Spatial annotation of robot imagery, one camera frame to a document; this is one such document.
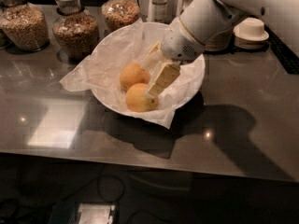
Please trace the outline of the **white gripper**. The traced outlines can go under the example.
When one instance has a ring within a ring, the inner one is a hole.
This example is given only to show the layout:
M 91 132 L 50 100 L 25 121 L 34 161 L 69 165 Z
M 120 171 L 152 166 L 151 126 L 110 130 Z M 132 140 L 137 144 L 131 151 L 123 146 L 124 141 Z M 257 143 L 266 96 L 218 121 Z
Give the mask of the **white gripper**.
M 180 18 L 175 18 L 169 24 L 169 30 L 162 41 L 153 45 L 140 64 L 146 71 L 154 68 L 145 95 L 149 98 L 158 97 L 179 77 L 180 65 L 174 62 L 162 63 L 165 57 L 179 61 L 194 61 L 204 51 L 205 46 L 190 35 Z

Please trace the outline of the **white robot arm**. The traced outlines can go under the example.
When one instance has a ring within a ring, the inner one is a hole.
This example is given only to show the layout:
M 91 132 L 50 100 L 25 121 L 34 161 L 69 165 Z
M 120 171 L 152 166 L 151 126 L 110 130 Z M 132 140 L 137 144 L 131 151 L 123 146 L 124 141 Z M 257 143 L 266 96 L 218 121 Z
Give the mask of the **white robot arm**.
M 182 61 L 194 61 L 206 44 L 253 15 L 299 56 L 299 0 L 192 0 L 169 24 L 141 63 L 154 73 L 146 89 L 156 97 L 179 76 Z

